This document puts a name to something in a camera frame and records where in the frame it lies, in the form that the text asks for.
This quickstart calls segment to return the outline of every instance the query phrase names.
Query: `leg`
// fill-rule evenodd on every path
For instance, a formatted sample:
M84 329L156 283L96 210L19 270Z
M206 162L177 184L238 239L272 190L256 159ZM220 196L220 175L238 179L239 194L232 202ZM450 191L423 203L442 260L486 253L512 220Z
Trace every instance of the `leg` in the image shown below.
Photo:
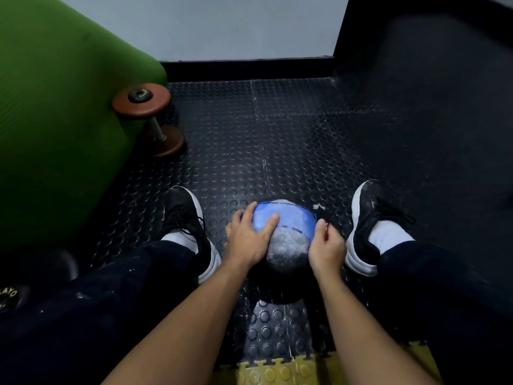
M165 207L163 240L145 244L47 300L0 318L0 372L5 383L100 383L215 271L220 257L203 230L197 199L173 187Z
M358 188L352 211L346 264L366 276L380 274L393 300L420 324L444 381L506 375L512 300L457 256L414 241L402 227L408 216L387 203L376 181Z

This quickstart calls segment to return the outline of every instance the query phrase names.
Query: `foot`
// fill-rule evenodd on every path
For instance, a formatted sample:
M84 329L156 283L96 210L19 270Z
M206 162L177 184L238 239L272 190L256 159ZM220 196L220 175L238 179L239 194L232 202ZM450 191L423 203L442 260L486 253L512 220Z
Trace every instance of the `foot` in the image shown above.
M164 204L162 240L169 240L195 253L194 270L203 283L221 264L221 256L205 233L205 221L200 202L183 186L172 187Z
M404 226L414 219L387 202L377 180L360 185L353 196L353 230L347 239L346 265L359 274L378 273L378 260L385 251L414 240Z

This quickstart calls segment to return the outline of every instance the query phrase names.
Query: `person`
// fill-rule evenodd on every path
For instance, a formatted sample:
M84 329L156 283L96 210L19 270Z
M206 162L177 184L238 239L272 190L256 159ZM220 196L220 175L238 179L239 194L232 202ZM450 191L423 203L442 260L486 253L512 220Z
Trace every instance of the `person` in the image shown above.
M274 215L255 232L256 205L226 226L221 262L197 198L172 187L162 240L79 278L2 328L0 352L9 351L0 354L4 383L41 382L50 372L53 383L76 383L77 373L82 383L104 385L207 383L240 287L279 223ZM358 187L352 218L347 247L319 220L308 254L349 383L434 380L344 285L344 262L390 282L389 299L414 314L446 383L505 376L513 341L509 296L452 253L415 241L404 230L408 217L377 181Z

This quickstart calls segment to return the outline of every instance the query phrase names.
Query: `pants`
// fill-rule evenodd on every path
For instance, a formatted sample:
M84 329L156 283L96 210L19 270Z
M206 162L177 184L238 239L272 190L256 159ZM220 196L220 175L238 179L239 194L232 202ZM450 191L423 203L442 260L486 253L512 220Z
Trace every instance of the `pants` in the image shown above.
M197 286L193 253L160 241L0 320L2 384L100 383ZM513 305L457 256L405 242L384 253L389 299L420 322L446 383L507 375Z

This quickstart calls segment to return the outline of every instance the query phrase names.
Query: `shoelace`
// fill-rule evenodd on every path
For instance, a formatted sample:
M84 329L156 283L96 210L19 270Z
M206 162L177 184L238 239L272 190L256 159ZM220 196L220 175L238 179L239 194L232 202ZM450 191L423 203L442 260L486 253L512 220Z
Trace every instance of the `shoelace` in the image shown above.
M389 204L387 201L378 198L378 206L376 212L380 215L380 220L400 220L405 224L415 224L417 220L411 215L404 213L398 207Z
M172 207L165 216L165 221L162 226L162 232L169 233L174 229L180 229L183 233L187 235L192 235L198 240L201 232L198 231L197 225L194 224L197 221L201 221L203 223L203 227L205 226L205 220L200 218L199 216L191 213L186 213L184 206L182 204L175 205Z

